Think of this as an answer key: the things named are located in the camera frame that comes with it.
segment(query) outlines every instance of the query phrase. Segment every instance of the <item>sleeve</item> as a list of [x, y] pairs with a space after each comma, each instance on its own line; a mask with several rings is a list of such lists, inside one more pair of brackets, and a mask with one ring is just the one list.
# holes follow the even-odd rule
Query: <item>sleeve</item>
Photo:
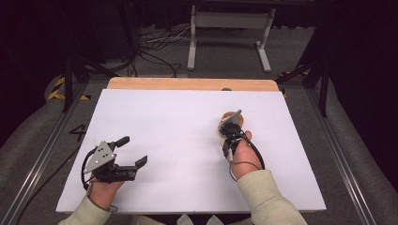
[[67, 219], [59, 222], [58, 225], [101, 225], [105, 224], [110, 215], [111, 212], [98, 208], [85, 196], [76, 210]]
[[249, 172], [237, 185], [249, 205], [255, 225], [307, 224], [296, 207], [282, 196], [270, 171]]

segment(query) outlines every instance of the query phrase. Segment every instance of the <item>hand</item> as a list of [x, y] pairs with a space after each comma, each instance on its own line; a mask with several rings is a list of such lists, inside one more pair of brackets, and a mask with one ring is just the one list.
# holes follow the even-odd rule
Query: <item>hand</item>
[[125, 183], [124, 181], [119, 181], [109, 184], [99, 182], [96, 178], [93, 178], [91, 182], [92, 187], [89, 198], [103, 209], [109, 209], [111, 207], [117, 191]]
[[[249, 130], [247, 130], [245, 134], [249, 140], [252, 139], [252, 133]], [[234, 176], [238, 180], [247, 173], [257, 171], [261, 168], [261, 162], [252, 150], [252, 147], [244, 139], [240, 140], [239, 144], [237, 145], [237, 150], [234, 154], [234, 160], [231, 166]]]

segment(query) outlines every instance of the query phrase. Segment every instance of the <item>finger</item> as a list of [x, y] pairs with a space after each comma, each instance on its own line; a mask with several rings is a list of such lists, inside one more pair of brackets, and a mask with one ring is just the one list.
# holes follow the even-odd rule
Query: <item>finger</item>
[[124, 185], [125, 181], [118, 181], [118, 182], [113, 182], [112, 185], [114, 186], [114, 188], [119, 189], [120, 187], [122, 187], [122, 185]]
[[249, 130], [245, 131], [246, 137], [248, 137], [249, 140], [252, 139], [252, 133]]

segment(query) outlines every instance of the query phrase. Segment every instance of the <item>wire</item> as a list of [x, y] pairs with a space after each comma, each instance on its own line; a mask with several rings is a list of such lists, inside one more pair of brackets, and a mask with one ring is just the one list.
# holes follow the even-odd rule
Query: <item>wire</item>
[[112, 71], [110, 71], [108, 68], [101, 66], [100, 64], [97, 64], [93, 61], [91, 61], [91, 59], [85, 58], [82, 55], [79, 54], [75, 54], [74, 56], [76, 56], [77, 58], [79, 58], [82, 62], [88, 64], [89, 66], [91, 66], [92, 68], [96, 69], [97, 71], [107, 75], [110, 78], [113, 77], [119, 77], [119, 75], [113, 73]]
[[150, 51], [150, 50], [158, 51], [172, 43], [176, 43], [176, 42], [180, 41], [181, 39], [190, 40], [188, 38], [185, 38], [185, 36], [188, 33], [187, 30], [189, 28], [190, 28], [190, 26], [184, 28], [181, 31], [177, 31], [176, 34], [173, 34], [173, 32], [170, 31], [170, 34], [167, 36], [164, 36], [164, 34], [166, 32], [161, 33], [159, 35], [159, 37], [155, 37], [151, 33], [143, 34], [141, 37], [141, 40], [139, 41], [140, 47], [142, 50], [145, 50], [145, 51]]
[[232, 174], [232, 165], [238, 165], [238, 164], [250, 164], [252, 166], [254, 166], [255, 168], [257, 168], [257, 170], [261, 170], [260, 168], [258, 168], [258, 166], [256, 166], [254, 163], [250, 162], [250, 161], [240, 161], [240, 162], [231, 162], [229, 163], [229, 174], [231, 175], [232, 179], [235, 180], [235, 182], [237, 182], [237, 179], [235, 178], [235, 176]]
[[85, 182], [90, 182], [92, 179], [94, 179], [95, 176], [91, 176], [88, 180], [86, 180]]
[[258, 151], [257, 147], [249, 140], [249, 138], [246, 136], [245, 132], [240, 127], [239, 127], [239, 130], [231, 129], [229, 127], [225, 127], [225, 128], [236, 133], [236, 135], [238, 135], [239, 137], [244, 139], [252, 147], [252, 150], [257, 155], [258, 159], [260, 160], [261, 167], [263, 169], [265, 169], [266, 166], [264, 164], [264, 160], [263, 160], [263, 157], [261, 156], [261, 153]]
[[[124, 63], [122, 63], [122, 64], [120, 64], [120, 65], [118, 65], [118, 66], [116, 66], [116, 67], [106, 67], [106, 69], [108, 69], [109, 71], [112, 71], [112, 72], [119, 71], [119, 70], [121, 70], [121, 69], [123, 69], [123, 68], [128, 67], [129, 64], [133, 61], [132, 58], [133, 58], [133, 57], [129, 57], [129, 60], [127, 60], [126, 62], [124, 62]], [[86, 69], [89, 73], [92, 73], [92, 74], [101, 74], [100, 71], [98, 71], [98, 70], [96, 70], [96, 69], [93, 69], [93, 68], [85, 67], [85, 69]]]
[[84, 180], [84, 169], [85, 169], [85, 164], [87, 163], [88, 158], [91, 157], [91, 155], [94, 154], [94, 152], [96, 151], [96, 149], [97, 149], [97, 147], [95, 147], [93, 150], [89, 151], [89, 152], [87, 153], [87, 155], [85, 155], [85, 158], [84, 158], [84, 161], [83, 161], [82, 170], [81, 170], [81, 173], [80, 173], [80, 178], [82, 179], [83, 188], [84, 188], [85, 190], [88, 190], [88, 187], [89, 187], [89, 185], [87, 184], [87, 182]]
[[[151, 57], [153, 57], [153, 58], [156, 58], [156, 59], [158, 59], [159, 61], [163, 62], [163, 64], [156, 63], [156, 62], [150, 61], [150, 60], [148, 60], [148, 59], [145, 59], [145, 58], [142, 56], [142, 54], [146, 54], [146, 55], [149, 55], [149, 56], [151, 56]], [[153, 54], [147, 53], [147, 52], [140, 52], [140, 56], [141, 56], [143, 59], [145, 59], [146, 61], [148, 61], [148, 62], [151, 62], [151, 63], [154, 63], [154, 64], [159, 64], [159, 65], [167, 65], [167, 66], [169, 66], [169, 67], [172, 69], [172, 71], [173, 71], [173, 78], [176, 77], [177, 71], [181, 68], [181, 64], [173, 64], [173, 65], [179, 65], [178, 69], [174, 69], [173, 66], [172, 66], [171, 64], [169, 64], [169, 63], [167, 63], [166, 61], [160, 59], [159, 57], [157, 57], [157, 56], [155, 56], [155, 55], [153, 55]]]
[[236, 28], [236, 29], [220, 28], [220, 29], [218, 29], [218, 30], [221, 31], [221, 32], [223, 32], [223, 33], [226, 33], [226, 34], [228, 34], [228, 35], [232, 35], [232, 36], [234, 36], [234, 37], [237, 37], [237, 36], [243, 34], [243, 31], [244, 31], [245, 29], [241, 29], [241, 28]]
[[137, 77], [137, 76], [138, 76], [138, 72], [137, 72], [137, 69], [136, 69], [136, 67], [135, 67], [135, 61], [133, 61], [133, 62], [131, 63], [131, 66], [132, 66], [132, 71], [131, 71], [131, 73], [134, 71], [135, 77]]
[[23, 213], [26, 210], [27, 206], [35, 199], [35, 197], [41, 192], [41, 190], [53, 179], [53, 177], [62, 169], [62, 167], [67, 164], [67, 162], [75, 155], [81, 147], [81, 144], [68, 156], [68, 158], [47, 178], [47, 180], [36, 190], [36, 192], [29, 198], [29, 200], [26, 202], [26, 205], [23, 207], [23, 210], [21, 211], [20, 215], [18, 216], [18, 219], [15, 224], [19, 224], [21, 218], [23, 217]]
[[117, 212], [117, 210], [119, 210], [119, 209], [116, 206], [111, 204], [111, 209], [109, 210], [109, 212], [115, 213], [115, 212]]

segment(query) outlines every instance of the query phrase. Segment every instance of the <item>gray carpet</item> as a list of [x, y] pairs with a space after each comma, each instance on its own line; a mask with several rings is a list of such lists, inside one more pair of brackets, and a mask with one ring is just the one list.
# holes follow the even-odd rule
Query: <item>gray carpet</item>
[[[169, 63], [182, 65], [178, 77], [188, 78], [236, 78], [236, 79], [275, 79], [283, 71], [290, 71], [295, 66], [305, 48], [312, 28], [308, 29], [272, 29], [266, 52], [272, 72], [263, 72], [257, 51], [253, 44], [261, 31], [245, 30], [237, 36], [211, 30], [200, 33], [197, 40], [195, 71], [186, 69], [189, 42], [181, 40], [160, 51], [150, 53]], [[171, 76], [167, 66], [154, 65], [141, 57], [136, 59], [139, 76]], [[121, 70], [127, 75], [130, 71]], [[103, 76], [93, 76], [84, 90], [90, 100], [78, 100], [65, 128], [60, 133], [52, 154], [37, 187], [65, 160], [79, 145], [77, 134], [71, 130], [83, 124], [88, 127], [95, 109], [100, 91], [106, 87]], [[317, 175], [317, 182], [325, 199], [327, 210], [316, 213], [304, 213], [309, 224], [366, 224], [360, 220], [358, 210], [347, 191], [344, 179], [333, 157], [328, 136], [316, 116], [316, 111], [309, 100], [308, 90], [299, 85], [300, 77], [284, 85], [288, 97], [286, 103], [293, 117], [311, 166]], [[54, 87], [56, 79], [49, 84]], [[51, 99], [47, 104], [32, 114], [8, 139], [0, 150], [0, 216], [3, 218], [23, 185], [29, 170], [52, 134], [54, 126], [63, 109], [63, 100]], [[385, 176], [375, 165], [360, 136], [352, 127], [332, 86], [328, 97], [328, 121], [341, 146], [352, 173], [359, 184], [375, 222], [377, 224], [397, 224], [398, 196]], [[47, 184], [33, 200], [23, 214], [20, 224], [56, 224], [68, 215], [55, 213], [55, 207], [63, 190], [63, 184], [69, 175], [73, 159]], [[167, 224], [175, 224], [176, 217], [168, 219]], [[196, 224], [206, 224], [197, 218]], [[114, 214], [107, 224], [127, 224], [128, 216]]]

